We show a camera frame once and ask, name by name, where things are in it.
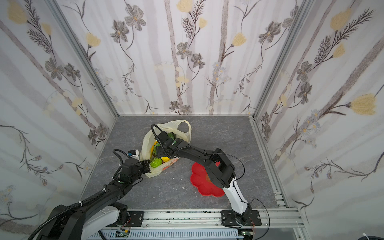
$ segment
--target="bracket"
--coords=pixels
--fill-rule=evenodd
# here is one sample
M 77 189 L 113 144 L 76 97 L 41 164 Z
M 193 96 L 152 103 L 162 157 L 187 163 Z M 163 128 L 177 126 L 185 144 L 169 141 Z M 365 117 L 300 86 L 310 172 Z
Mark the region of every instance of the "bracket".
M 131 217 L 131 220 L 129 221 L 130 227 L 141 227 L 141 224 L 143 222 L 144 211 L 129 211 L 128 216 Z
M 250 226 L 252 227 L 252 222 L 254 223 L 255 226 L 261 226 L 262 225 L 262 220 L 260 218 L 259 211 L 257 210 L 252 210 L 249 220 L 241 226 L 241 224 L 238 224 L 235 216 L 232 212 L 232 210 L 223 210 L 221 211 L 221 219 L 222 219 L 222 224 L 224 226 L 232 226 L 232 227 L 247 227 Z

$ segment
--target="wall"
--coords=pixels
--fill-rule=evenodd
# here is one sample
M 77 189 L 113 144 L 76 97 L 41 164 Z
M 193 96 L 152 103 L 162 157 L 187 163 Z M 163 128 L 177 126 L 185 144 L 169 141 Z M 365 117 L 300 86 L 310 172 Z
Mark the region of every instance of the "wall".
M 313 240 L 384 235 L 383 13 L 315 1 L 257 116 Z
M 58 3 L 120 114 L 251 114 L 301 1 Z
M 114 122 L 44 2 L 0 3 L 0 238 L 78 201 Z

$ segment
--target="cable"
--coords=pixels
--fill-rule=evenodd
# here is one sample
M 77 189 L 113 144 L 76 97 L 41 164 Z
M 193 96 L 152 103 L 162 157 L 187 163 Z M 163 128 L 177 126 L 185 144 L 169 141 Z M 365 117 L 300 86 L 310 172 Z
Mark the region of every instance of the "cable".
M 165 147 L 164 147 L 164 143 L 160 140 L 160 138 L 157 136 L 157 134 L 155 133 L 155 130 L 153 129 L 153 127 L 156 127 L 157 129 L 160 130 L 160 132 L 162 132 L 163 130 L 161 130 L 161 128 L 159 128 L 156 124 L 152 124 L 151 125 L 151 130 L 152 130 L 152 133 L 153 135 L 155 136 L 155 139 L 156 141 L 160 144 L 161 148 L 163 149 L 164 153 L 166 154 L 166 156 L 171 159 L 172 157 L 168 154 L 168 152 L 166 151 Z
M 117 152 L 121 152 L 123 153 L 126 157 L 128 158 L 132 158 L 131 156 L 129 156 L 128 154 L 126 154 L 123 150 L 120 150 L 120 149 L 113 149 L 112 150 L 113 154 L 115 154 L 119 160 L 120 160 L 120 164 L 119 164 L 119 168 L 116 170 L 115 174 L 113 175 L 113 180 L 115 180 L 117 178 L 117 176 L 119 175 L 119 171 L 121 170 L 121 165 L 123 164 L 123 161 L 122 161 L 122 157 L 117 153 Z
M 140 177 L 140 178 L 141 178 L 141 181 L 140 181 L 140 182 L 137 182 L 137 183 L 135 183 L 135 184 L 133 184 L 132 187 L 135 186 L 135 185 L 138 184 L 138 183 L 141 183 L 141 182 L 143 181 L 143 177 Z
M 266 207 L 264 206 L 264 204 L 260 200 L 258 200 L 258 201 L 263 205 L 263 207 L 265 208 L 265 211 L 268 215 L 268 228 L 266 229 L 265 233 L 261 237 L 258 237 L 258 238 L 253 239 L 253 240 L 258 240 L 258 239 L 262 238 L 263 236 L 265 236 L 269 230 L 269 227 L 271 226 L 271 219 L 269 218 L 268 210 L 266 209 Z
M 104 235 L 103 235 L 103 233 L 101 232 L 101 230 L 99 230 L 99 235 L 100 235 L 100 237 L 101 237 L 102 240 L 107 240 L 107 239 L 104 237 Z
M 89 202 L 92 202 L 92 201 L 98 199 L 99 197 L 101 197 L 105 192 L 106 192 L 106 190 L 105 190 L 105 188 L 104 188 L 104 189 L 101 190 L 96 196 L 94 196 L 94 197 L 89 197 L 89 198 L 87 198 L 87 199 L 85 199 L 85 200 L 83 200 L 83 201 L 81 201 L 81 202 L 82 202 L 83 205 L 84 205 L 84 204 L 87 204 L 87 203 L 89 203 Z M 66 208 L 65 208 L 63 211 L 61 211 L 60 213 L 58 213 L 58 214 L 54 215 L 53 217 L 47 219 L 45 222 L 43 222 L 40 226 L 38 226 L 38 227 L 31 233 L 31 235 L 29 236 L 28 240 L 33 240 L 33 238 L 36 236 L 36 234 L 37 234 L 38 232 L 40 232 L 40 230 L 43 229 L 48 223 L 52 222 L 53 220 L 55 220 L 55 219 L 58 218 L 58 217 L 63 216 L 63 215 L 64 215 L 65 213 L 67 213 L 68 211 L 71 211 L 71 210 L 73 210 L 73 209 L 76 209 L 76 208 L 78 208 L 78 207 L 80 207 L 80 206 L 81 206 L 81 203 L 79 203 L 79 202 L 78 202 L 78 203 L 75 203 L 75 204 L 72 204 L 72 205 L 66 207 Z
M 363 236 L 361 238 L 359 238 L 358 240 L 367 240 L 368 238 L 369 240 L 384 240 L 384 238 L 381 238 L 381 237 L 376 237 L 376 236 Z

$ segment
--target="gray marble floor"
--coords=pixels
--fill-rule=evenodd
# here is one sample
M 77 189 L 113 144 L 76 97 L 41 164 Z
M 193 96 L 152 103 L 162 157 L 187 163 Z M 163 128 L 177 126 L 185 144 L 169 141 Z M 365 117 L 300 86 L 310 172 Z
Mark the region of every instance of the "gray marble floor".
M 89 179 L 83 198 L 103 188 L 118 167 L 119 160 L 112 153 L 118 148 L 124 151 L 141 150 L 142 139 L 151 129 L 151 124 L 185 119 L 192 127 L 191 144 L 205 149 L 220 148 L 225 153 L 237 156 L 245 165 L 245 175 L 237 183 L 250 201 L 258 198 L 268 208 L 277 207 L 268 175 L 256 145 L 248 117 L 119 117 L 111 131 L 108 142 Z M 179 129 L 187 130 L 186 124 Z M 237 177 L 243 173 L 242 165 L 229 157 L 236 168 Z M 193 162 L 180 158 L 160 175 L 144 179 L 119 202 L 128 209 L 223 209 L 230 208 L 227 197 L 204 197 L 190 182 Z M 252 207 L 263 206 L 255 200 Z

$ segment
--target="white plastic bag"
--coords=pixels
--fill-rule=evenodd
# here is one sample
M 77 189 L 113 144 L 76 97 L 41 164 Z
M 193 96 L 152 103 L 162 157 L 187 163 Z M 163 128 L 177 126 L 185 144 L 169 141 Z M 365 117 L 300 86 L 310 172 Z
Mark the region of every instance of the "white plastic bag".
M 182 132 L 182 131 L 177 129 L 178 126 L 182 122 L 185 122 L 185 123 L 188 124 L 188 132 Z M 192 131 L 192 129 L 191 129 L 191 125 L 186 120 L 171 121 L 171 122 L 168 122 L 168 123 L 157 124 L 157 126 L 159 128 L 161 128 L 161 130 L 163 130 L 163 131 L 173 132 L 176 135 L 176 138 L 181 138 L 184 141 L 186 141 L 187 143 L 189 143 L 191 141 L 191 131 Z M 154 130 L 155 130 L 156 134 L 159 133 L 159 130 L 157 128 L 155 128 Z M 155 140 L 155 136 L 153 135 L 152 130 L 149 130 L 147 132 L 147 134 L 144 136 L 144 139 L 143 139 L 143 147 L 141 148 L 140 161 L 149 159 L 151 157 L 151 148 L 154 145 L 155 141 L 156 141 Z M 178 157 L 172 158 L 168 162 L 165 162 L 165 163 L 163 163 L 160 166 L 155 167 L 155 168 L 149 166 L 149 168 L 151 169 L 151 172 L 146 173 L 145 175 L 147 177 L 157 176 L 162 171 L 164 171 L 169 166 L 171 166 L 174 162 L 176 162 L 178 159 L 179 159 Z

